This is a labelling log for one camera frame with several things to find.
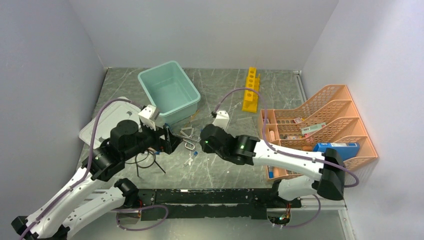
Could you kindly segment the yellow test tube rack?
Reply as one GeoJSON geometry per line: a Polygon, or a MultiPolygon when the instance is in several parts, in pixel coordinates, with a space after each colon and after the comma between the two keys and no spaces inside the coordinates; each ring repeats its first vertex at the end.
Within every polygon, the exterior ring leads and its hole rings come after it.
{"type": "MultiPolygon", "coordinates": [[[[245,87],[248,89],[253,89],[256,92],[260,88],[261,75],[257,74],[257,69],[255,67],[250,67],[248,69],[248,74],[245,81],[245,87]]],[[[249,113],[256,113],[258,109],[258,95],[251,91],[245,90],[243,95],[242,102],[242,111],[249,113]]]]}

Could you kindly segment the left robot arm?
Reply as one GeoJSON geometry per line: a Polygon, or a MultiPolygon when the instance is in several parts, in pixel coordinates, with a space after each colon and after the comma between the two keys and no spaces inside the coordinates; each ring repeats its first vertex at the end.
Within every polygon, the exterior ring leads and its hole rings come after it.
{"type": "Polygon", "coordinates": [[[182,141],[166,125],[150,128],[129,119],[120,121],[109,138],[90,150],[67,184],[36,212],[16,217],[13,229],[21,240],[64,240],[110,210],[139,207],[139,190],[128,178],[117,180],[102,196],[79,204],[123,170],[127,160],[148,150],[170,155],[182,141]]]}

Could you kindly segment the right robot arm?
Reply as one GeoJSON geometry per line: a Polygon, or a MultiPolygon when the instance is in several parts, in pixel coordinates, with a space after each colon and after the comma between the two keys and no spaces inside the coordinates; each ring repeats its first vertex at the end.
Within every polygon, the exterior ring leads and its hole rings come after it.
{"type": "Polygon", "coordinates": [[[344,163],[335,149],[297,150],[250,135],[232,136],[213,124],[203,128],[199,143],[204,153],[216,154],[235,165],[261,165],[299,173],[299,177],[282,180],[270,193],[270,202],[275,207],[314,194],[333,201],[344,198],[344,163]]]}

